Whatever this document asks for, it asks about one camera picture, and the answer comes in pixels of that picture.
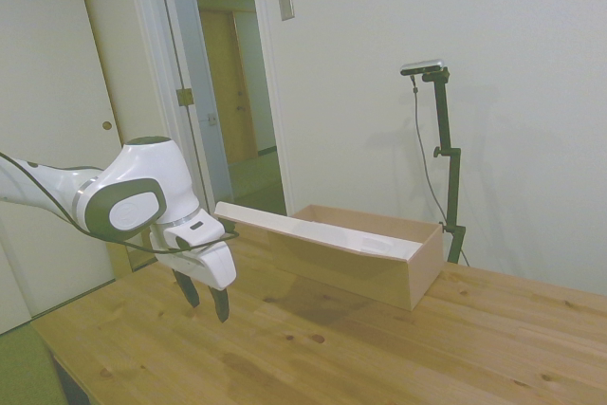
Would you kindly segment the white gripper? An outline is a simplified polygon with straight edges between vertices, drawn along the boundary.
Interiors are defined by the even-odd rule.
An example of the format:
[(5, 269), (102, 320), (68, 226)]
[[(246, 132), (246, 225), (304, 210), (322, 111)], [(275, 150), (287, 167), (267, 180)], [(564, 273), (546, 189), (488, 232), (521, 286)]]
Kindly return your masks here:
[(236, 279), (236, 268), (229, 246), (224, 241), (210, 246), (192, 249), (193, 244), (176, 237), (175, 244), (169, 246), (167, 241), (153, 232), (150, 234), (151, 245), (159, 250), (158, 261), (173, 269), (176, 283), (192, 308), (200, 304), (198, 292), (193, 284), (195, 279), (210, 286), (214, 308), (220, 322), (230, 316), (229, 293), (225, 289)]

